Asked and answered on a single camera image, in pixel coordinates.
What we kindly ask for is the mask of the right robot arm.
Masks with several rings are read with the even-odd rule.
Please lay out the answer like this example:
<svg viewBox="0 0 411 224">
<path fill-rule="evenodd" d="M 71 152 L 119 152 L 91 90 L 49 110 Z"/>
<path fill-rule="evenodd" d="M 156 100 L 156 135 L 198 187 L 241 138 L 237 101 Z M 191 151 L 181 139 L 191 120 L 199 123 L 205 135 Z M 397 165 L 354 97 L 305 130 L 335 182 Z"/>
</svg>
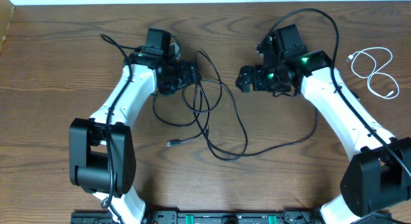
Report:
<svg viewBox="0 0 411 224">
<path fill-rule="evenodd" d="M 323 50 L 309 52 L 296 25 L 279 28 L 258 47 L 261 65 L 244 65 L 236 86 L 310 101 L 336 133 L 349 159 L 340 195 L 325 203 L 313 223 L 387 220 L 378 211 L 410 199 L 410 138 L 384 129 L 347 88 Z"/>
</svg>

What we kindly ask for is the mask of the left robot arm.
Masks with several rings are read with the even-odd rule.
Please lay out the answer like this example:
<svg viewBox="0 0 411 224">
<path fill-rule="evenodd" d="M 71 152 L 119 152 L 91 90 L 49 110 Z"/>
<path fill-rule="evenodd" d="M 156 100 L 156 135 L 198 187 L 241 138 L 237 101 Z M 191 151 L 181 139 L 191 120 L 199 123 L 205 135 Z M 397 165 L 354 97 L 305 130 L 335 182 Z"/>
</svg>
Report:
<svg viewBox="0 0 411 224">
<path fill-rule="evenodd" d="M 199 81 L 192 61 L 181 60 L 172 33 L 149 28 L 146 43 L 124 54 L 121 78 L 104 104 L 69 127 L 69 178 L 97 197 L 103 212 L 74 212 L 71 223 L 142 223 L 146 204 L 134 189 L 132 129 L 145 101 Z"/>
</svg>

